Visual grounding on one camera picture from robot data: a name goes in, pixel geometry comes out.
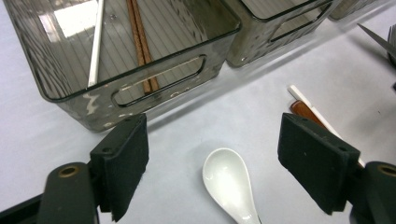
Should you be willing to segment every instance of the white tabletop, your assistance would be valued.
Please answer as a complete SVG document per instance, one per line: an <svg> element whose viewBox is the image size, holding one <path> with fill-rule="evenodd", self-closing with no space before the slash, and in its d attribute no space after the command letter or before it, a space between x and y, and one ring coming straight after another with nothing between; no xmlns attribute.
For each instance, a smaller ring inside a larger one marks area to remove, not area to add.
<svg viewBox="0 0 396 224"><path fill-rule="evenodd" d="M331 217L317 207L279 163L277 141L294 84L364 161L396 163L396 70L358 22L387 38L396 2L380 0L342 21L326 20L243 68L224 64L217 78L184 95L190 101L165 105L179 106L148 123L147 171L120 223L233 223L202 181L205 158L218 147L245 160L262 223L349 223L350 204ZM52 169L88 162L107 132L89 132L40 96L3 2L0 30L2 211L42 193ZM111 222L109 214L100 218Z"/></svg>

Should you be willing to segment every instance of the plastic bin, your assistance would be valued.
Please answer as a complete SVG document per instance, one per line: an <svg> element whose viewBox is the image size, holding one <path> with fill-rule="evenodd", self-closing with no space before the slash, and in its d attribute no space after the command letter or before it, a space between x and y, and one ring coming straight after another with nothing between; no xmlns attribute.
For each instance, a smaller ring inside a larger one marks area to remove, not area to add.
<svg viewBox="0 0 396 224"><path fill-rule="evenodd" d="M339 21L344 17L370 5L375 0L343 0L330 14L330 19Z"/></svg>
<svg viewBox="0 0 396 224"><path fill-rule="evenodd" d="M138 1L152 58L138 66L126 1L106 0L98 83L88 88L97 2L5 3L41 95L95 132L217 76L239 31L220 0ZM151 77L160 88L145 94Z"/></svg>
<svg viewBox="0 0 396 224"><path fill-rule="evenodd" d="M227 62L247 63L313 32L340 0L228 0L242 22Z"/></svg>

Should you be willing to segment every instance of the white stick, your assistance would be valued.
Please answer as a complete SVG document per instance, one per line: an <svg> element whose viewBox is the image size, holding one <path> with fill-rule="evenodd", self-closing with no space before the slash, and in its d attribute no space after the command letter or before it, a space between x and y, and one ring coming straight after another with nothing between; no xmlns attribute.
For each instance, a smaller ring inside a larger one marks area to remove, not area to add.
<svg viewBox="0 0 396 224"><path fill-rule="evenodd" d="M297 87L295 87L294 85L290 85L288 87L288 91L290 92L290 94L296 99L296 100L301 100L304 102L304 104L306 104L309 109L312 111L312 113L315 114L315 116L317 116L317 118L320 120L320 122L323 123L323 125L327 128L327 130L329 130L329 132L331 132L332 134L334 134L335 136L337 136L340 139L343 139L340 134L332 127L332 125L330 125L330 123L319 113L319 111L311 104L311 102L308 101L308 99L306 99L306 97L297 89ZM359 164L364 167L365 164L364 162L359 159Z"/></svg>
<svg viewBox="0 0 396 224"><path fill-rule="evenodd" d="M105 0L98 0L98 11L96 13L96 25L95 25L95 32L93 35L91 67L90 67L90 77L88 79L88 87L95 85L98 80L99 55L100 55L99 52L100 52L100 43L102 36L102 20L103 20L104 7L105 7Z"/></svg>

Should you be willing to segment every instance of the chopstick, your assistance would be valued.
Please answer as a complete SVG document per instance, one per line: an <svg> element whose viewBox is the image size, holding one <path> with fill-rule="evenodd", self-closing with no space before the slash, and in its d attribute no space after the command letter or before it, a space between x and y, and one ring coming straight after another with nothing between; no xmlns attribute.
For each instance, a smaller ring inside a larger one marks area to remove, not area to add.
<svg viewBox="0 0 396 224"><path fill-rule="evenodd" d="M137 63L139 66L151 62L151 56L149 53L149 44L146 39L145 29L143 22L140 17L139 5L136 0L127 0L129 18L131 21L131 28L134 37L134 46L136 48ZM143 81L143 91L145 94L152 93L159 89L158 81L156 77L151 77L149 82Z"/></svg>
<svg viewBox="0 0 396 224"><path fill-rule="evenodd" d="M88 77L88 87L95 85L98 80L99 55L100 55L100 44L101 44L101 36L102 36L102 20L103 20L104 7L105 7L105 0L98 0L98 10L96 13L95 32L93 35L93 46L92 46L90 76Z"/></svg>
<svg viewBox="0 0 396 224"><path fill-rule="evenodd" d="M297 100L291 105L290 107L291 112L293 112L296 115L300 115L302 117L312 119L314 122L326 128L329 132L336 135L341 140L343 139L340 136L340 134L335 131L332 125L330 125L330 123L325 118L323 118L323 116L318 112L318 110L313 105L311 105L308 99L306 99L306 97L297 89L297 87L291 85L288 87L288 91ZM361 158L359 158L359 165L361 167L365 166L365 163Z"/></svg>

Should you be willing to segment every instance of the spoon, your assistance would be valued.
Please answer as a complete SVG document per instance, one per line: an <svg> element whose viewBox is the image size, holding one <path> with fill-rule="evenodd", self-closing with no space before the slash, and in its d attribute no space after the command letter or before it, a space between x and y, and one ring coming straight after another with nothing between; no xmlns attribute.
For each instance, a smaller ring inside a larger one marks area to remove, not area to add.
<svg viewBox="0 0 396 224"><path fill-rule="evenodd" d="M251 193L248 169L238 153L228 148L214 150L203 168L210 196L237 223L260 224Z"/></svg>

